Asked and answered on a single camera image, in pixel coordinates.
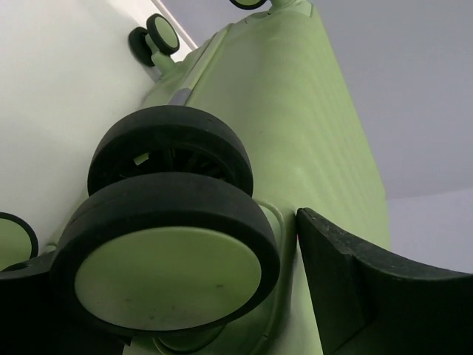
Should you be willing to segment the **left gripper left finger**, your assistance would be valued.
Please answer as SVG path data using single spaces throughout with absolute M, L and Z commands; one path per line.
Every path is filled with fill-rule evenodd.
M 121 354 L 124 342 L 73 319 L 51 292 L 52 254 L 1 272 L 1 353 Z

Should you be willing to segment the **green hard-shell suitcase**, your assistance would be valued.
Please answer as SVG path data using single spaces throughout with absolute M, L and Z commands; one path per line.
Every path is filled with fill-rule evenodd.
M 87 196 L 38 250 L 51 292 L 121 354 L 325 354 L 296 225 L 308 208 L 387 247 L 375 160 L 316 8 L 237 1 L 250 15 L 182 61 L 171 22 L 128 36 L 160 71 L 141 105 L 111 126 L 89 166 Z

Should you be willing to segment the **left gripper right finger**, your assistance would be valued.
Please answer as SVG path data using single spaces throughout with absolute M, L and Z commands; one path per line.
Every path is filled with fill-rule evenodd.
M 325 354 L 470 354 L 472 276 L 407 259 L 312 209 L 296 214 Z

